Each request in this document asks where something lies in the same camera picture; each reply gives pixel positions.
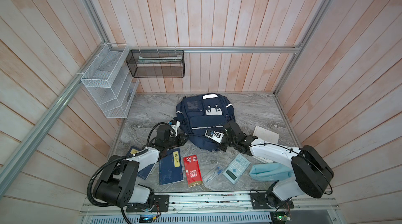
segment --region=light blue calculator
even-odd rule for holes
[[[248,161],[240,153],[235,157],[235,159],[226,167],[223,174],[224,176],[232,182],[236,183],[240,176],[244,173],[251,162]]]

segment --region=wood plank wall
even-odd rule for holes
[[[0,0],[0,165],[101,42],[81,0]],[[74,223],[118,121],[80,89],[0,200],[0,222]]]
[[[297,45],[322,0],[92,0],[111,42],[129,46]],[[138,92],[273,91],[291,54],[185,54],[184,78]]]
[[[279,93],[348,223],[400,223],[402,0],[334,0]]]

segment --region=backpack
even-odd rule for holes
[[[235,121],[234,108],[226,96],[208,93],[183,97],[176,106],[176,117],[180,129],[189,140],[201,149],[219,151],[218,143],[205,136],[207,129],[222,132],[223,125]]]

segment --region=light blue fabric bag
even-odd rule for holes
[[[277,181],[294,176],[294,171],[280,163],[254,164],[250,171],[250,177],[257,181]]]

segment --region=calculator screen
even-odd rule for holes
[[[233,180],[236,180],[237,177],[236,177],[231,171],[226,170],[226,173],[227,173]]]

